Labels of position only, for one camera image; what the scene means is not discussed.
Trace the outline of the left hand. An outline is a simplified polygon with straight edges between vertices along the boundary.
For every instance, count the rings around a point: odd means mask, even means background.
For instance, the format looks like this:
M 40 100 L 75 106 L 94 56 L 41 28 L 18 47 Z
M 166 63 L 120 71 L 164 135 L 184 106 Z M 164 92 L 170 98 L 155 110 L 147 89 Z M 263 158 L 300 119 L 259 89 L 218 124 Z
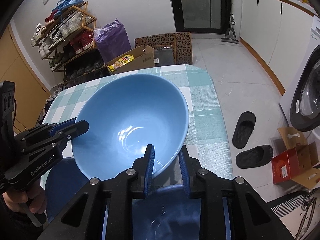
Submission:
M 35 181 L 27 192 L 9 190 L 3 193 L 2 196 L 7 207 L 14 212 L 24 212 L 21 205 L 29 200 L 31 200 L 29 210 L 33 214 L 42 214 L 47 207 L 47 198 L 44 189 L 40 185 L 40 180 Z

